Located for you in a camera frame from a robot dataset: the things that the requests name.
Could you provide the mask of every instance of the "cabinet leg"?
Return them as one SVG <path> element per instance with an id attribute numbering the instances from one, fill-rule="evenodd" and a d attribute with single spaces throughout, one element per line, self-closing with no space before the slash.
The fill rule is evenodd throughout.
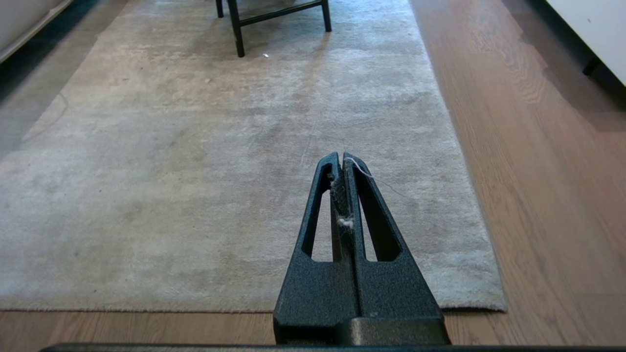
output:
<path id="1" fill-rule="evenodd" d="M 589 62 L 587 63 L 587 65 L 583 69 L 583 74 L 585 74 L 585 76 L 591 75 L 593 73 L 593 71 L 596 68 L 598 68 L 600 63 L 601 63 L 601 61 L 598 58 L 598 56 L 594 56 L 593 59 L 589 60 Z"/>

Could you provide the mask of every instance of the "white sofa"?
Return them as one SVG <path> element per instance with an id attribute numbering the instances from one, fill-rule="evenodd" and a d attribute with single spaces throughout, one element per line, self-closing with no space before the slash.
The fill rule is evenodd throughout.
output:
<path id="1" fill-rule="evenodd" d="M 71 2 L 72 0 L 0 0 L 0 63 Z"/>

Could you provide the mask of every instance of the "hardwood floor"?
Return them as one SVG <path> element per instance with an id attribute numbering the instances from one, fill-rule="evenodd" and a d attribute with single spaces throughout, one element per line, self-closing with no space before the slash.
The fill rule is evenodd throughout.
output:
<path id="1" fill-rule="evenodd" d="M 623 86 L 581 74 L 590 52 L 543 1 L 412 2 L 510 304 L 446 313 L 453 343 L 626 344 Z M 63 341 L 274 338 L 270 314 L 0 312 L 0 351 Z"/>

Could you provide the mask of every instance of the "gray rug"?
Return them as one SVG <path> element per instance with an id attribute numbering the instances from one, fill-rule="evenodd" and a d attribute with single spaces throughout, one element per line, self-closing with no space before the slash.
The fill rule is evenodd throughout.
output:
<path id="1" fill-rule="evenodd" d="M 405 195 L 379 184 L 440 305 L 505 309 L 407 1 L 246 27 L 242 59 L 214 6 L 129 2 L 0 161 L 0 308 L 270 311 L 316 163 L 347 150 Z"/>

